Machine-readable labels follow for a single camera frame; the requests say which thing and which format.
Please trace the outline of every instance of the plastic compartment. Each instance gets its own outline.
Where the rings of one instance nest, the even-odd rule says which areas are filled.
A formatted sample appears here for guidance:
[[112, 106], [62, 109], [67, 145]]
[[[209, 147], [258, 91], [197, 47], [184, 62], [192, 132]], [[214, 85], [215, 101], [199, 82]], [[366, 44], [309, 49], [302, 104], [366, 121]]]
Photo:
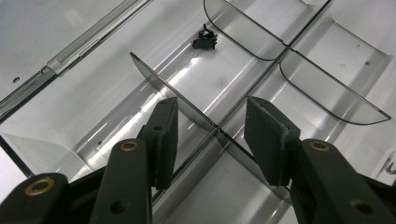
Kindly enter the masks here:
[[217, 134], [153, 207], [153, 223], [278, 223], [288, 191], [269, 188], [247, 154]]
[[396, 54], [394, 1], [337, 0], [331, 12], [334, 20], [352, 34], [387, 54]]
[[204, 8], [209, 20], [235, 43], [259, 59], [272, 61], [330, 2], [205, 0]]
[[390, 119], [364, 97], [389, 65], [391, 55], [340, 26], [330, 11], [293, 49], [297, 52], [289, 53], [281, 63], [285, 78], [339, 119], [355, 124]]
[[[262, 2], [266, 1], [249, 1], [244, 6], [264, 7]], [[308, 14], [311, 16], [317, 12], [315, 9], [320, 8], [308, 7], [311, 8], [311, 14]], [[286, 10], [300, 10], [294, 13], [297, 15], [302, 13], [301, 8], [293, 9], [291, 5]], [[284, 30], [292, 25], [301, 28], [309, 22], [308, 18], [300, 20], [298, 25], [292, 22], [280, 25], [285, 26]], [[215, 50], [196, 50], [191, 46], [193, 39], [203, 29], [203, 23], [219, 35]], [[166, 1], [166, 4], [157, 1], [126, 23], [115, 37], [214, 122], [221, 123], [227, 112], [262, 76], [271, 62], [252, 56], [209, 24], [201, 1], [173, 0]]]
[[[136, 137], [163, 98], [129, 50], [109, 39], [7, 119], [0, 133], [35, 174], [59, 172], [72, 181], [106, 165], [113, 145]], [[208, 134], [179, 113], [176, 168]]]
[[[342, 85], [358, 93], [361, 96], [360, 100], [365, 101], [364, 97], [386, 111], [390, 117], [394, 117], [396, 115], [396, 107], [392, 100], [396, 97], [394, 57], [376, 49], [334, 22], [331, 12], [332, 10], [324, 13], [296, 44], [294, 48], [299, 50], [300, 54], [291, 51], [283, 58], [280, 62], [282, 68], [285, 66], [292, 68], [289, 72], [291, 82], [297, 76], [305, 77], [299, 79], [298, 84], [315, 88], [317, 92], [310, 93], [310, 97], [318, 97], [319, 93], [330, 88], [329, 82], [318, 82], [320, 77], [312, 77], [313, 75], [322, 76], [325, 70], [332, 74], [332, 77], [327, 75], [325, 77], [329, 77], [332, 81], [337, 79], [337, 83], [343, 83]], [[306, 72], [303, 66], [314, 70]], [[344, 106], [344, 111], [348, 112], [348, 109], [353, 109], [355, 105], [353, 101], [344, 104], [345, 95], [343, 94], [345, 90], [335, 91], [327, 95], [327, 98], [326, 94], [320, 96], [325, 96], [324, 100]], [[343, 122], [332, 116], [323, 106], [312, 101], [312, 98], [306, 97], [306, 94], [293, 87], [282, 77], [279, 67], [250, 95], [272, 101], [301, 128], [302, 139], [313, 137], [334, 143], [359, 173], [387, 184], [392, 184], [395, 180], [395, 176], [386, 172], [386, 168], [389, 168], [391, 164], [387, 161], [394, 160], [392, 155], [396, 148], [394, 141], [396, 123], [393, 119], [384, 121], [389, 117], [382, 111], [377, 111], [373, 105], [367, 104], [375, 112], [371, 118], [378, 115], [377, 118], [381, 118], [378, 121], [384, 122], [367, 126]], [[248, 148], [243, 139], [245, 114], [246, 110], [243, 105], [224, 126], [224, 130], [242, 146]], [[367, 121], [372, 115], [361, 116], [365, 120], [358, 123], [372, 123]]]
[[0, 101], [121, 2], [2, 1]]

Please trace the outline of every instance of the curved plastic divider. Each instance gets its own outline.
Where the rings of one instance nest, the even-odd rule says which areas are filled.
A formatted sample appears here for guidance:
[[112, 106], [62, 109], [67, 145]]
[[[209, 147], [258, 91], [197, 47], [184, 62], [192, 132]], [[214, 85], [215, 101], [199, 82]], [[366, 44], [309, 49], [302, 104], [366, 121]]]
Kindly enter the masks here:
[[283, 41], [224, 0], [204, 0], [210, 22], [255, 57], [274, 60], [285, 48]]
[[177, 97], [178, 109], [181, 110], [189, 119], [198, 124], [206, 131], [212, 132], [218, 126], [202, 113], [195, 105], [186, 99], [180, 92], [169, 85], [162, 77], [160, 77], [154, 70], [140, 60], [135, 54], [131, 52], [131, 57], [134, 64], [145, 79], [160, 93], [166, 97]]
[[298, 51], [290, 50], [279, 66], [293, 86], [344, 122], [370, 125], [391, 119]]

